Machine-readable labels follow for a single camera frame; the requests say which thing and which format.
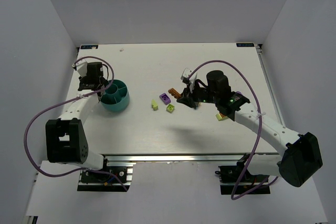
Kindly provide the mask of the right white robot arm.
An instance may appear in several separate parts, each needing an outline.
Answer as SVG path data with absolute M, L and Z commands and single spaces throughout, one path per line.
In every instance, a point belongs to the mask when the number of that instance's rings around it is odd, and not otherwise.
M 212 103 L 221 115 L 247 127 L 277 151 L 274 158 L 253 155 L 248 174 L 278 176 L 290 185 L 300 187 L 322 167 L 315 135 L 310 132 L 300 134 L 259 113 L 248 98 L 231 90 L 222 71 L 210 71 L 206 75 L 207 84 L 192 77 L 189 68 L 184 69 L 181 79 L 186 88 L 177 99 L 178 103 L 193 109 L 201 102 Z

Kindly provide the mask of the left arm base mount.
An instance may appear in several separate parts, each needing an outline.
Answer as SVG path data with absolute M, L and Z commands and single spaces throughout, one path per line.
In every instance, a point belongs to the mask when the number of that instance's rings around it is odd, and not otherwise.
M 125 193 L 132 182 L 134 164 L 116 156 L 105 156 L 103 168 L 98 172 L 80 172 L 77 191 Z

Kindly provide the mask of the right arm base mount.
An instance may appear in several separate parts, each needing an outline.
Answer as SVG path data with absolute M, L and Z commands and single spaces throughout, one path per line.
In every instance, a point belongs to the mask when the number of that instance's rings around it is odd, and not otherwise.
M 221 165 L 215 171 L 215 175 L 219 178 L 220 193 L 222 195 L 231 195 L 248 157 L 249 154 L 245 154 L 234 165 Z M 265 178 L 268 179 L 265 175 L 251 175 L 249 171 L 246 171 L 235 191 L 235 196 L 259 185 Z

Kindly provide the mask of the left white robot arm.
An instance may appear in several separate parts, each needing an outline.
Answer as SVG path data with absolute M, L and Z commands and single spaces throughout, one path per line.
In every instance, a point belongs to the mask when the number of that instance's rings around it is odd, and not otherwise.
M 80 74 L 77 97 L 79 100 L 57 119 L 46 123 L 47 158 L 51 163 L 73 164 L 82 168 L 101 170 L 104 156 L 89 150 L 84 123 L 93 107 L 102 97 L 102 92 L 89 95 L 108 85 L 103 77 L 103 64 L 84 62 L 76 66 Z

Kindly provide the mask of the brown orange lego brick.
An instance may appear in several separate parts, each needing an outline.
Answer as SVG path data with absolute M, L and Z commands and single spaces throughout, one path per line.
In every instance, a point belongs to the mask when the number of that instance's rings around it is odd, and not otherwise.
M 179 98 L 182 97 L 182 95 L 181 95 L 180 93 L 178 93 L 174 88 L 170 88 L 170 89 L 168 90 L 168 93 L 169 93 L 170 95 L 172 95 L 175 99 L 179 99 Z

